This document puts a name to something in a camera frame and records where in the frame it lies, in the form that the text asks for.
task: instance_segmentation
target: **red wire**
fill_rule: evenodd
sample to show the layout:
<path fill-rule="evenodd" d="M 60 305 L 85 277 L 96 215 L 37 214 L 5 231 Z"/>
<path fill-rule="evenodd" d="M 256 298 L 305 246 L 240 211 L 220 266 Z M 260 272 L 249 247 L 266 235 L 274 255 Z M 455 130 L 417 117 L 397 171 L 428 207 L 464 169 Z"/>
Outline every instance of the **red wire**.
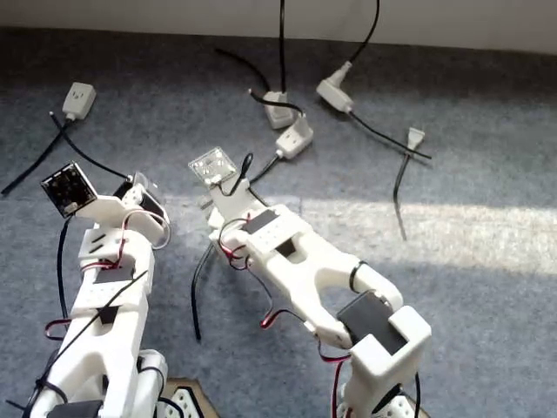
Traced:
<path fill-rule="evenodd" d="M 339 377 L 340 377 L 340 369 L 344 361 L 339 361 L 337 368 L 334 371 L 334 381 L 332 382 L 332 394 L 331 394 L 331 417 L 337 417 L 337 389 L 339 388 Z"/>

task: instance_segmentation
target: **white plug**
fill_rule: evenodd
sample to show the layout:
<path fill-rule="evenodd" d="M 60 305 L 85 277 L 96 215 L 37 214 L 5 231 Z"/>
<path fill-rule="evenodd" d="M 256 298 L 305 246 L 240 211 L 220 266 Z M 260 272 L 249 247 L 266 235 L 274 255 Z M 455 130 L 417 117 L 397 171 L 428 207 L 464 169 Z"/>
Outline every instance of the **white plug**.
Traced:
<path fill-rule="evenodd" d="M 414 151 L 424 140 L 426 133 L 416 128 L 408 130 L 408 148 Z"/>
<path fill-rule="evenodd" d="M 346 93 L 340 89 L 340 84 L 352 68 L 350 61 L 346 61 L 342 67 L 336 70 L 329 78 L 325 78 L 317 86 L 317 93 L 337 111 L 350 113 L 354 102 Z"/>
<path fill-rule="evenodd" d="M 313 140 L 313 129 L 302 115 L 282 135 L 278 137 L 277 155 L 281 158 L 293 159 L 300 154 Z"/>
<path fill-rule="evenodd" d="M 280 102 L 288 103 L 288 97 L 286 93 L 280 91 L 268 91 L 263 99 L 269 102 Z M 296 116 L 292 109 L 287 107 L 273 106 L 270 104 L 265 105 L 265 113 L 269 118 L 272 129 L 286 128 L 294 123 Z"/>
<path fill-rule="evenodd" d="M 95 89 L 90 84 L 74 83 L 64 100 L 62 111 L 66 118 L 85 119 L 91 109 L 96 96 Z"/>

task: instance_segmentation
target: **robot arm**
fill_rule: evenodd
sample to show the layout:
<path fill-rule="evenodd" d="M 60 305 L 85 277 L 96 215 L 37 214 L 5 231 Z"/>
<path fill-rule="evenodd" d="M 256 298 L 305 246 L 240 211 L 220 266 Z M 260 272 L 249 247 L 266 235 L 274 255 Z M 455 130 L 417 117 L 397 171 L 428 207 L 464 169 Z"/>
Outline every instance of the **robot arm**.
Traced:
<path fill-rule="evenodd" d="M 393 283 L 356 256 L 342 253 L 286 206 L 266 206 L 248 180 L 240 179 L 235 193 L 225 196 L 222 190 L 230 189 L 238 176 L 222 150 L 198 158 L 191 168 L 211 194 L 210 238 L 216 248 L 236 248 L 233 254 L 280 289 L 313 335 L 350 349 L 346 410 L 356 417 L 383 407 L 396 414 L 399 410 L 390 404 L 400 385 L 418 371 L 431 338 L 429 325 L 404 306 Z M 319 293 L 326 287 L 345 287 L 358 295 L 335 318 L 320 302 Z M 406 410 L 406 398 L 404 403 L 401 410 Z"/>
<path fill-rule="evenodd" d="M 97 223 L 85 232 L 79 251 L 84 277 L 70 326 L 26 416 L 152 418 L 167 366 L 161 354 L 139 346 L 155 265 L 153 247 L 170 237 L 166 211 L 140 174 L 124 183 L 117 196 L 99 196 L 71 163 L 42 186 L 63 216 Z"/>

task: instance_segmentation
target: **power cord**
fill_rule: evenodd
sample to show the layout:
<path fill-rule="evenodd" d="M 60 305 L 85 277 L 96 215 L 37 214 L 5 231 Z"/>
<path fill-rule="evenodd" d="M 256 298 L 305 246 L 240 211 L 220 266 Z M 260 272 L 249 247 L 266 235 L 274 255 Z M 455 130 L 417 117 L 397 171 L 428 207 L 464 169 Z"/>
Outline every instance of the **power cord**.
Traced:
<path fill-rule="evenodd" d="M 39 167 L 45 160 L 46 158 L 52 154 L 52 152 L 54 151 L 54 147 L 58 144 L 58 142 L 60 142 L 60 139 L 62 138 L 62 136 L 64 135 L 64 132 L 73 124 L 73 120 L 67 119 L 64 122 L 64 125 L 62 126 L 62 128 L 58 131 L 58 134 L 56 135 L 56 137 L 54 137 L 54 139 L 52 139 L 52 142 L 50 142 L 50 144 L 44 149 L 43 153 L 41 155 L 39 155 L 39 157 L 37 158 L 37 160 L 31 164 L 29 166 L 29 168 L 27 168 L 24 172 L 22 172 L 21 174 L 19 174 L 15 179 L 13 179 L 0 193 L 3 196 L 8 196 L 16 187 L 18 187 L 25 179 L 27 179 L 29 177 L 29 175 L 34 172 L 37 167 Z"/>
<path fill-rule="evenodd" d="M 280 0 L 280 24 L 278 30 L 278 54 L 280 58 L 280 89 L 286 93 L 285 63 L 285 0 Z"/>
<path fill-rule="evenodd" d="M 193 272 L 193 280 L 191 281 L 191 313 L 193 315 L 193 329 L 195 330 L 195 338 L 197 341 L 201 341 L 201 327 L 199 326 L 199 315 L 198 315 L 198 300 L 196 297 L 196 289 L 199 282 L 199 276 L 203 270 L 203 267 L 207 263 L 207 260 L 213 252 L 212 244 L 209 244 L 201 259 L 199 259 L 198 265 L 195 267 Z"/>
<path fill-rule="evenodd" d="M 217 52 L 218 54 L 223 55 L 225 57 L 231 58 L 234 61 L 248 67 L 259 78 L 259 80 L 261 81 L 261 84 L 265 87 L 265 91 L 270 91 L 271 90 L 271 85 L 269 84 L 269 80 L 267 79 L 267 77 L 265 77 L 263 72 L 261 72 L 261 70 L 258 67 L 256 67 L 254 64 L 252 64 L 250 61 L 248 61 L 244 57 L 241 57 L 240 55 L 237 55 L 233 52 L 229 52 L 229 51 L 226 51 L 226 50 L 222 50 L 220 48 L 215 48 L 215 52 Z"/>
<path fill-rule="evenodd" d="M 62 256 L 64 255 L 64 242 L 66 241 L 66 234 L 68 233 L 68 226 L 70 225 L 73 216 L 70 216 L 60 231 L 60 239 L 58 240 L 58 252 L 56 258 L 56 274 L 58 277 L 58 296 L 60 298 L 60 309 L 62 310 L 62 317 L 68 318 L 68 307 L 66 306 L 66 298 L 64 295 L 64 278 L 62 277 Z"/>
<path fill-rule="evenodd" d="M 252 98 L 254 98 L 256 102 L 259 102 L 262 105 L 285 107 L 285 108 L 293 109 L 293 110 L 297 111 L 302 116 L 305 115 L 305 112 L 302 111 L 302 109 L 300 107 L 296 106 L 295 104 L 283 103 L 283 102 L 272 102 L 271 100 L 265 100 L 264 98 L 262 98 L 258 94 L 254 93 L 252 89 L 248 90 L 248 93 L 250 93 L 250 96 L 252 96 Z"/>
<path fill-rule="evenodd" d="M 404 176 L 404 172 L 406 167 L 408 166 L 408 161 L 410 161 L 410 155 L 406 154 L 402 159 L 402 164 L 399 168 L 399 173 L 397 174 L 397 179 L 394 182 L 393 188 L 393 203 L 394 203 L 394 211 L 397 215 L 397 220 L 399 222 L 399 229 L 400 234 L 402 235 L 402 239 L 406 241 L 406 230 L 404 229 L 404 223 L 402 221 L 402 215 L 400 215 L 400 205 L 399 205 L 399 188 L 400 182 L 402 181 L 402 176 Z"/>
<path fill-rule="evenodd" d="M 421 409 L 421 387 L 419 384 L 419 374 L 414 377 L 416 383 L 416 407 L 414 409 L 414 418 L 419 418 L 419 410 Z"/>
<path fill-rule="evenodd" d="M 417 152 L 414 149 L 411 149 L 409 147 L 407 147 L 406 145 L 400 143 L 399 141 L 397 141 L 396 139 L 393 139 L 387 135 L 385 135 L 384 133 L 377 131 L 376 129 L 373 129 L 369 124 L 367 124 L 364 120 L 362 120 L 360 117 L 358 117 L 353 111 L 350 111 L 348 113 L 354 120 L 356 120 L 358 123 L 360 123 L 362 126 L 364 126 L 368 131 L 370 131 L 371 133 L 374 133 L 375 135 L 382 137 L 383 139 L 386 139 L 387 141 L 389 141 L 390 143 L 399 146 L 400 148 L 402 148 L 403 150 L 405 150 L 406 152 L 410 152 L 411 154 L 415 154 L 415 155 L 419 155 L 423 158 L 427 158 L 427 159 L 432 159 L 429 155 L 426 154 L 422 154 L 421 152 Z"/>
<path fill-rule="evenodd" d="M 415 128 L 410 128 L 408 131 L 408 149 L 414 151 L 424 140 L 426 133 L 419 131 Z M 394 182 L 393 188 L 393 203 L 394 203 L 394 211 L 397 215 L 397 221 L 399 222 L 399 229 L 400 235 L 402 235 L 402 239 L 406 241 L 406 229 L 404 228 L 404 222 L 402 221 L 402 215 L 400 214 L 400 203 L 399 203 L 399 189 L 400 183 L 402 182 L 402 177 L 406 172 L 406 168 L 408 167 L 408 162 L 410 161 L 411 155 L 407 152 L 405 153 L 404 158 L 402 159 L 402 164 L 399 168 L 399 173 L 397 174 L 397 178 Z"/>
<path fill-rule="evenodd" d="M 348 60 L 348 62 L 350 64 L 354 64 L 354 61 L 356 61 L 356 59 L 359 57 L 359 54 L 361 54 L 362 51 L 366 48 L 366 46 L 369 44 L 369 41 L 372 38 L 373 33 L 375 33 L 375 29 L 377 28 L 377 23 L 378 22 L 379 22 L 379 0 L 376 1 L 375 18 L 373 19 L 372 28 L 370 29 L 369 33 L 367 34 L 366 39 L 364 39 L 364 41 L 359 45 L 356 52 L 354 52 L 354 54 Z"/>
<path fill-rule="evenodd" d="M 52 118 L 52 121 L 54 122 L 54 125 L 57 126 L 58 130 L 62 134 L 62 137 L 64 138 L 64 140 L 68 143 L 68 145 L 71 147 L 71 149 L 73 151 L 75 151 L 79 156 L 81 156 L 82 158 L 85 158 L 91 164 L 96 165 L 98 168 L 100 168 L 102 170 L 105 170 L 106 172 L 114 174 L 115 176 L 118 176 L 122 179 L 126 179 L 126 180 L 128 179 L 128 176 L 126 176 L 125 174 L 122 174 L 121 172 L 117 172 L 116 170 L 112 170 L 111 168 L 107 167 L 106 165 L 102 165 L 98 161 L 95 161 L 93 158 L 89 157 L 87 154 L 85 154 L 79 148 L 77 148 L 77 145 L 75 145 L 73 143 L 73 141 L 70 139 L 70 137 L 68 136 L 67 132 L 65 131 L 64 127 L 62 126 L 62 124 L 60 123 L 60 121 L 58 120 L 58 118 L 56 117 L 54 112 L 53 111 L 49 112 L 49 115 Z"/>

